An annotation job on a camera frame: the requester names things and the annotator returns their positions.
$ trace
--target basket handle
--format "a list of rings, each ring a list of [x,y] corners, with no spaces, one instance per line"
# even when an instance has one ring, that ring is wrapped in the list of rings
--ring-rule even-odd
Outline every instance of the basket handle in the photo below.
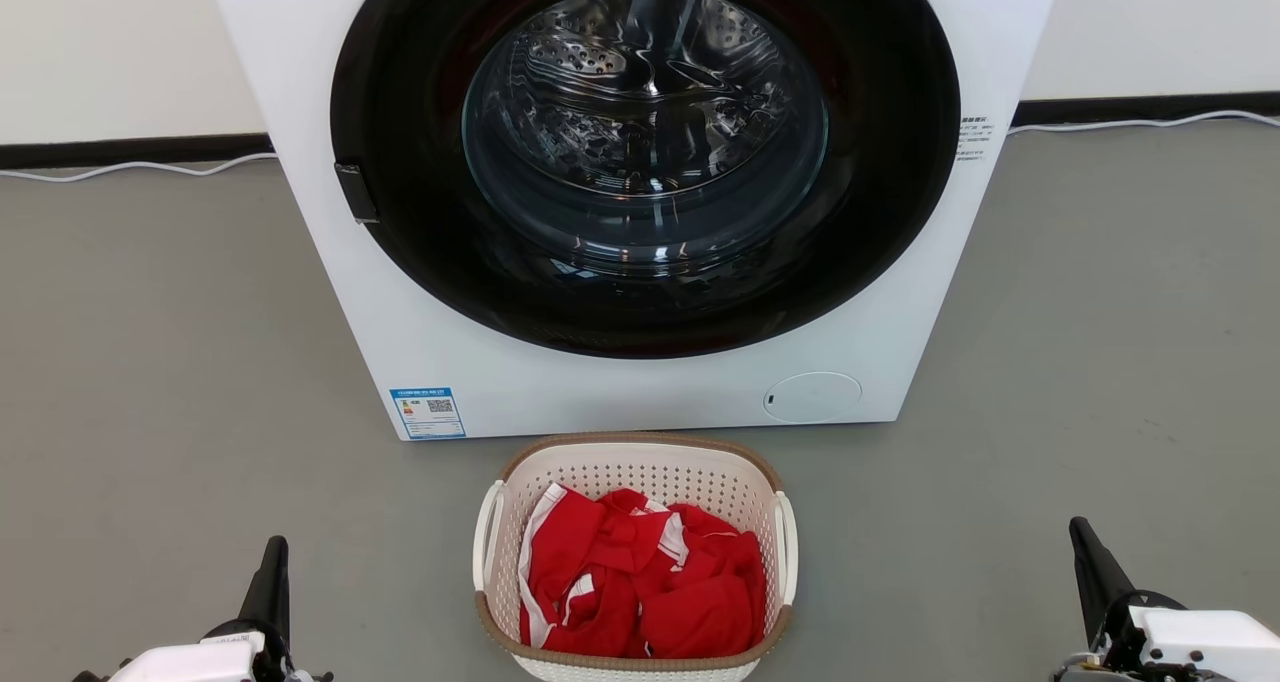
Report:
[[[471,540],[471,582],[477,592],[483,592],[493,573],[493,551],[498,541],[497,514],[502,512],[503,488],[507,482],[494,481],[480,503],[480,517],[476,518],[476,535]]]
[[[796,512],[786,493],[777,491],[778,505],[774,509],[774,530],[778,531],[778,577],[782,578],[782,604],[791,604],[796,598],[796,582],[800,578],[800,537],[796,532]]]

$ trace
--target brown basket rim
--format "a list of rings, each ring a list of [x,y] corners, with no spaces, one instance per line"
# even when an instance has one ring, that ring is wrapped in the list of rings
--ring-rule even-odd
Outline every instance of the brown basket rim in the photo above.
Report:
[[[768,459],[760,457],[754,449],[735,444],[735,441],[710,440],[691,435],[673,435],[672,432],[571,432],[571,435],[552,435],[538,441],[532,441],[531,445],[520,450],[520,453],[511,458],[511,462],[502,468],[500,479],[506,482],[511,479],[511,473],[520,467],[520,463],[532,457],[534,453],[547,448],[611,443],[623,444],[623,441],[644,441],[644,444],[723,450],[724,453],[736,454],[751,464],[755,464],[755,467],[764,473],[764,479],[768,480],[769,488],[772,488],[774,493],[782,491],[782,480],[778,477],[777,471],[773,470],[773,464],[769,464]]]
[[[603,444],[609,444],[609,441],[613,441],[613,444],[623,444],[623,441],[643,441],[643,444],[723,450],[724,453],[736,454],[751,464],[755,464],[755,467],[764,473],[764,479],[769,482],[769,488],[772,488],[774,493],[782,491],[782,481],[778,479],[777,471],[773,470],[773,464],[769,464],[768,461],[756,454],[755,450],[735,444],[735,441],[710,440],[691,435],[675,435],[675,432],[571,432],[571,435],[550,435],[538,441],[532,441],[531,445],[520,450],[520,453],[516,454],[516,457],[513,457],[506,467],[503,467],[500,479],[506,482],[518,464],[532,457],[534,453],[538,453],[539,450],[563,445],[600,444],[600,441],[603,441]],[[785,604],[778,608],[778,614],[773,621],[773,628],[764,636],[764,640],[750,650],[732,656],[709,659],[620,659],[556,653],[522,645],[512,640],[512,637],[508,637],[507,632],[503,632],[502,628],[498,627],[498,622],[493,618],[493,613],[489,610],[489,599],[484,591],[476,591],[475,600],[476,613],[480,614],[480,624],[484,626],[489,637],[493,637],[493,641],[498,642],[498,645],[508,653],[525,659],[549,664],[562,664],[588,669],[609,669],[616,672],[705,672],[712,669],[733,669],[758,662],[768,654],[769,650],[778,644],[782,635],[786,633],[787,626],[791,623],[791,605]]]
[[[705,672],[709,669],[733,669],[758,662],[769,654],[769,650],[782,640],[782,635],[786,633],[787,626],[791,623],[791,605],[782,605],[778,608],[778,614],[773,621],[773,628],[764,636],[764,640],[745,653],[732,656],[705,659],[625,659],[556,653],[521,645],[512,640],[512,637],[508,637],[507,632],[503,632],[498,627],[498,623],[494,622],[493,613],[489,612],[489,599],[484,591],[476,591],[476,613],[480,614],[480,624],[484,626],[489,637],[493,637],[494,642],[498,642],[502,649],[516,656],[549,664],[616,672]]]

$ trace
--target round glass door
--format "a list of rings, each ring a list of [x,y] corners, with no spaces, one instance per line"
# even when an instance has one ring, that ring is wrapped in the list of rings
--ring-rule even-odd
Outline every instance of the round glass door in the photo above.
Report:
[[[462,138],[531,243],[662,276],[767,239],[817,177],[827,111],[804,54],[727,0],[563,0],[490,50]]]
[[[876,280],[959,120],[927,0],[366,0],[330,125],[353,218],[425,294],[553,349],[672,358]]]

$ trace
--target washing machine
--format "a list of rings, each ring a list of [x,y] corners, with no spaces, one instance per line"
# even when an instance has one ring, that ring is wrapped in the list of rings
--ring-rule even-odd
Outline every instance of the washing machine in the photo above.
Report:
[[[896,418],[1052,0],[218,3],[438,440]]]

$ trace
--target cable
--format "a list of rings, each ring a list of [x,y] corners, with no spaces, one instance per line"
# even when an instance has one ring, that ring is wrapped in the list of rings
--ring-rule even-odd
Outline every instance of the cable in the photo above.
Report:
[[[188,170],[188,168],[174,168],[173,164],[156,164],[156,163],[123,163],[111,164],[109,168],[100,168],[99,170],[90,170],[82,173],[82,175],[72,177],[46,177],[46,175],[31,175],[28,171],[5,171],[0,170],[0,177],[17,177],[19,180],[36,180],[36,182],[79,182],[88,180],[91,177],[109,175],[111,171],[119,170],[160,170],[160,171],[178,171],[179,175],[189,177],[210,177],[216,175],[219,171],[230,170],[236,168],[237,164],[252,163],[256,159],[278,159],[274,152],[261,152],[261,154],[247,154],[243,157],[232,159],[229,163],[221,163],[218,168],[209,168],[209,170]]]
[[[1092,122],[1087,125],[1021,125],[1011,127],[1009,136],[1015,136],[1018,132],[1088,132],[1088,131],[1107,131],[1111,127],[1179,127],[1189,125],[1193,122],[1202,120],[1253,120],[1262,122],[1263,125],[1280,127],[1280,120],[1275,120],[1271,116],[1262,116],[1262,114],[1244,113],[1243,109],[1217,109],[1217,111],[1192,114],[1192,116],[1181,116],[1178,120],[1116,120],[1116,122]]]
[[[1202,120],[1253,120],[1261,122],[1263,125],[1280,127],[1280,120],[1271,116],[1262,116],[1262,114],[1245,113],[1243,109],[1217,109],[1215,113],[1193,114],[1193,116],[1181,116],[1179,120],[1116,120],[1116,122],[1092,122],[1087,125],[1020,125],[1010,127],[1007,136],[1020,134],[1020,132],[1088,132],[1088,131],[1110,131],[1112,127],[1179,127],[1189,125],[1193,122]],[[188,170],[188,168],[175,168],[173,164],[156,164],[156,163],[123,163],[113,164],[109,168],[100,168],[99,170],[90,170],[81,173],[81,175],[72,177],[46,177],[46,175],[32,175],[28,171],[5,171],[0,170],[0,177],[14,177],[19,180],[36,180],[36,182],[79,182],[88,180],[91,177],[109,175],[111,171],[119,170],[160,170],[160,171],[177,171],[179,175],[188,177],[210,177],[216,175],[219,171],[230,170],[230,168],[238,166],[238,164],[252,163],[256,159],[279,159],[278,155],[271,152],[264,154],[248,154],[243,157],[232,159],[229,163],[219,164],[218,168],[210,168],[210,170]]]

